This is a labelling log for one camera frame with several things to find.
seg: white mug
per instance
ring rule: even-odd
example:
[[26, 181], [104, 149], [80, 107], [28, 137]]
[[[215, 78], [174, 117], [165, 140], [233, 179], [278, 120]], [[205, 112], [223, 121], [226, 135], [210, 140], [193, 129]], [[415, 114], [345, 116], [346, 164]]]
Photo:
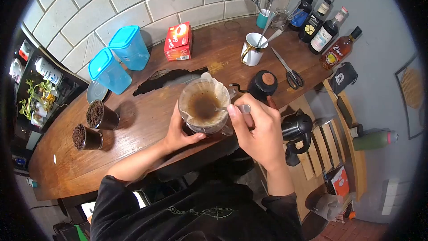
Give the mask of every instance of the white mug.
[[[242, 51], [241, 51], [241, 62], [248, 66], [256, 66], [263, 52], [268, 47], [269, 43], [263, 45], [263, 47], [258, 48], [257, 43], [259, 42], [261, 34], [259, 33], [249, 33], [245, 37], [245, 42], [243, 43]], [[261, 44], [267, 41], [265, 37], [262, 38]]]

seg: hand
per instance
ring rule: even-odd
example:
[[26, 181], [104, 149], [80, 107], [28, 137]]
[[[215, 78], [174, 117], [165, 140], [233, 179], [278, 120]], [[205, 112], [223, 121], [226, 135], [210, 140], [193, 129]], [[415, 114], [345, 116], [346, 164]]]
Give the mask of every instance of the hand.
[[[239, 146], [268, 171], [283, 167], [286, 155], [278, 110], [259, 102], [249, 93], [237, 99], [235, 104], [251, 106], [251, 116], [243, 115], [233, 104], [227, 107]], [[255, 129], [250, 131], [248, 127], [253, 126]]]
[[181, 118], [179, 111], [178, 101], [175, 103], [174, 112], [169, 123], [168, 133], [162, 142], [165, 145], [168, 154], [179, 150], [187, 145], [197, 143], [201, 139], [205, 139], [204, 133], [196, 133], [195, 135], [188, 136], [183, 131], [183, 118]]

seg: teal cup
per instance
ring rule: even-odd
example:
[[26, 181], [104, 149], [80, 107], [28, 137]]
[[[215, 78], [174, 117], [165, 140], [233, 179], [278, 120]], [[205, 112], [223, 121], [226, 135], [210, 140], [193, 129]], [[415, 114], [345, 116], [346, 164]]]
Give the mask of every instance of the teal cup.
[[261, 12], [259, 12], [259, 15], [257, 16], [257, 21], [255, 24], [257, 24], [258, 27], [261, 29], [265, 29], [266, 23], [268, 22], [270, 11], [262, 9]]

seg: wooden table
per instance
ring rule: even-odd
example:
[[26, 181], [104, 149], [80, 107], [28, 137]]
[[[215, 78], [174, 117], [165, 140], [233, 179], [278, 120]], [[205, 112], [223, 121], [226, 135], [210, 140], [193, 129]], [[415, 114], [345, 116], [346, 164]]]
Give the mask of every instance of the wooden table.
[[[278, 108], [290, 103], [331, 74], [321, 67], [319, 56], [313, 55], [307, 44], [299, 41], [297, 33], [292, 31], [286, 31], [269, 45], [278, 51], [292, 69], [301, 74], [305, 80], [303, 88], [290, 88], [286, 81], [286, 70], [270, 48], [266, 49], [257, 66], [242, 64], [240, 53], [245, 36], [254, 31], [262, 32], [255, 25], [255, 20], [256, 17], [246, 17], [194, 30], [192, 60], [168, 62], [163, 53], [163, 43], [154, 46], [144, 70], [128, 71], [132, 77], [128, 89], [121, 95], [112, 93], [105, 102], [106, 106], [119, 113], [121, 128], [102, 132], [103, 150], [79, 152], [73, 146], [73, 128], [78, 123], [87, 125], [86, 93], [77, 97], [48, 129], [29, 162], [30, 177], [39, 184], [34, 189], [37, 200], [64, 198], [98, 190], [104, 174], [115, 162], [152, 145], [166, 135], [174, 104], [185, 84], [133, 96], [138, 85], [156, 71], [194, 71], [208, 67], [211, 75], [223, 84], [239, 83], [247, 88], [250, 79], [258, 71], [268, 70], [278, 79], [278, 89], [273, 95]], [[268, 29], [266, 35], [270, 36], [272, 33], [273, 30]], [[222, 135], [207, 138], [159, 163], [152, 171], [188, 157], [223, 138]]]

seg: paper coffee filter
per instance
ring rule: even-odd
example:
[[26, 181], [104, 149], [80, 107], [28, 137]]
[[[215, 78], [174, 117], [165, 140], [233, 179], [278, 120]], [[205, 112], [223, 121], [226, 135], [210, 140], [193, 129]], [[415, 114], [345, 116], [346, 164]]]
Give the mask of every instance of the paper coffee filter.
[[187, 103], [190, 102], [190, 97], [200, 91], [206, 90], [214, 91], [222, 107], [230, 104], [229, 92], [223, 83], [212, 78], [210, 73], [203, 73], [200, 79], [194, 80], [188, 84], [180, 95], [179, 109], [183, 119], [187, 123], [197, 127], [211, 127], [220, 123], [227, 116], [227, 112], [217, 112], [216, 116], [213, 117], [211, 121], [199, 121], [189, 114], [189, 105], [187, 105]]

